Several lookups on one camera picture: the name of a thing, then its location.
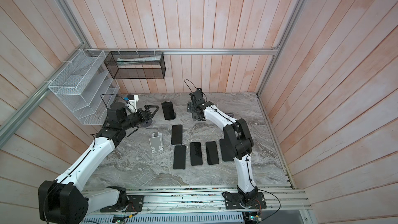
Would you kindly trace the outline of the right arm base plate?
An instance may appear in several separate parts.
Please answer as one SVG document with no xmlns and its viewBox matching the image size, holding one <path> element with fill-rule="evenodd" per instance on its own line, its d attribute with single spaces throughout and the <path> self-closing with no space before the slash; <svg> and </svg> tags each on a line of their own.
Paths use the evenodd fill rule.
<svg viewBox="0 0 398 224">
<path fill-rule="evenodd" d="M 222 193 L 224 198 L 226 209 L 265 209 L 266 202 L 263 193 L 258 193 L 258 195 L 253 199 L 244 199 L 244 197 L 239 193 L 231 193 L 224 191 Z"/>
</svg>

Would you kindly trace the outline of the black phone round stand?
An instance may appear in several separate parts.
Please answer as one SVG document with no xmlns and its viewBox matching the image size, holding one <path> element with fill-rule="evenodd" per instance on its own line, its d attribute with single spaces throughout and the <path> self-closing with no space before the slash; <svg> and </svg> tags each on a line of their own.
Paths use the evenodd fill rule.
<svg viewBox="0 0 398 224">
<path fill-rule="evenodd" d="M 223 162 L 232 162 L 234 161 L 234 153 L 231 153 L 230 151 L 230 145 L 229 142 L 225 139 L 220 139 L 220 149 L 221 149 L 221 156 Z"/>
</svg>

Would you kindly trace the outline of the purple phone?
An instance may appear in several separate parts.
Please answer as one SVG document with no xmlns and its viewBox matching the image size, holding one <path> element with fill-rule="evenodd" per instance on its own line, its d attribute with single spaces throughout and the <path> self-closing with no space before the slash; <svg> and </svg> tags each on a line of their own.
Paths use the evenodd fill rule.
<svg viewBox="0 0 398 224">
<path fill-rule="evenodd" d="M 200 142 L 190 143 L 190 163 L 192 166 L 203 164 L 202 147 Z"/>
</svg>

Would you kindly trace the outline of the grey round stand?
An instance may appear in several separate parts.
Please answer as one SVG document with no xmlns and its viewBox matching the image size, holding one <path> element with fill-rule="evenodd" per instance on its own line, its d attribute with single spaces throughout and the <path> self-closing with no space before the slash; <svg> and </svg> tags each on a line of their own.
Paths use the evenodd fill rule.
<svg viewBox="0 0 398 224">
<path fill-rule="evenodd" d="M 152 119 L 148 119 L 147 121 L 142 122 L 140 124 L 140 126 L 143 128 L 147 128 L 147 127 L 151 126 L 151 124 L 152 124 Z"/>
</svg>

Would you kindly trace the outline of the aluminium rail frame front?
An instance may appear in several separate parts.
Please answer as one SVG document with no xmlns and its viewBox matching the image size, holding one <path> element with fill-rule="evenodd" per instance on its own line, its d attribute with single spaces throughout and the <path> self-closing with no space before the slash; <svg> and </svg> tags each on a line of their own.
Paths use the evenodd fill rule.
<svg viewBox="0 0 398 224">
<path fill-rule="evenodd" d="M 298 212 L 305 223 L 309 223 L 307 210 L 312 206 L 303 190 L 293 189 L 287 184 L 267 185 L 259 190 L 266 202 L 265 209 L 226 209 L 222 193 L 237 190 L 228 186 L 180 186 L 135 188 L 127 195 L 144 195 L 141 212 L 101 213 L 99 210 L 87 214 L 88 224 L 99 223 L 216 223 L 245 221 L 270 221 L 288 211 Z"/>
</svg>

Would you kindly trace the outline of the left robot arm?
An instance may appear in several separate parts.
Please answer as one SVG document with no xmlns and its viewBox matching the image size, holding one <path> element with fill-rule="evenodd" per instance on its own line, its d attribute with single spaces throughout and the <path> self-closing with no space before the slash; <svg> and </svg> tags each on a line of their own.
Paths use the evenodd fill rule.
<svg viewBox="0 0 398 224">
<path fill-rule="evenodd" d="M 84 186 L 102 161 L 126 138 L 127 130 L 136 132 L 150 124 L 156 112 L 151 105 L 132 112 L 127 104 L 113 103 L 101 130 L 88 149 L 64 173 L 53 181 L 44 181 L 38 189 L 40 219 L 46 223 L 78 224 L 87 214 L 110 207 L 124 212 L 129 205 L 126 189 L 110 186 L 83 194 Z"/>
</svg>

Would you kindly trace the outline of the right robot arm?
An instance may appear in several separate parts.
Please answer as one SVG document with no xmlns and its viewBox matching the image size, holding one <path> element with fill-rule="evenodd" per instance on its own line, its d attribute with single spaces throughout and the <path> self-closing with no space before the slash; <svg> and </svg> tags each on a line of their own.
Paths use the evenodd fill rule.
<svg viewBox="0 0 398 224">
<path fill-rule="evenodd" d="M 254 146 L 247 122 L 235 119 L 222 112 L 214 103 L 205 100 L 202 89 L 190 93 L 189 110 L 193 120 L 209 120 L 218 126 L 227 142 L 227 152 L 233 157 L 237 169 L 237 197 L 239 204 L 248 208 L 258 197 L 258 188 L 251 167 L 251 153 Z"/>
</svg>

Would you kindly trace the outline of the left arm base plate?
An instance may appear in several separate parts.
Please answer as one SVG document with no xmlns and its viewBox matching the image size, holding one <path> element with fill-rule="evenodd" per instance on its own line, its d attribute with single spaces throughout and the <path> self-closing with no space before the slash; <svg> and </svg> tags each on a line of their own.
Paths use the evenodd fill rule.
<svg viewBox="0 0 398 224">
<path fill-rule="evenodd" d="M 144 195 L 127 195 L 128 201 L 125 207 L 108 206 L 100 209 L 101 213 L 112 212 L 141 212 L 144 203 Z"/>
</svg>

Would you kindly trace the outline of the blue phone reflective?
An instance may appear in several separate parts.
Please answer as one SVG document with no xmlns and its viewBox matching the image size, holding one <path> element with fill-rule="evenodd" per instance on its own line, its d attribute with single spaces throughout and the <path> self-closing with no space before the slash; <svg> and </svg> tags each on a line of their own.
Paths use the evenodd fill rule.
<svg viewBox="0 0 398 224">
<path fill-rule="evenodd" d="M 182 144 L 182 137 L 183 137 L 182 133 L 183 133 L 182 124 L 176 124 L 172 126 L 172 138 L 171 138 L 172 145 Z"/>
</svg>

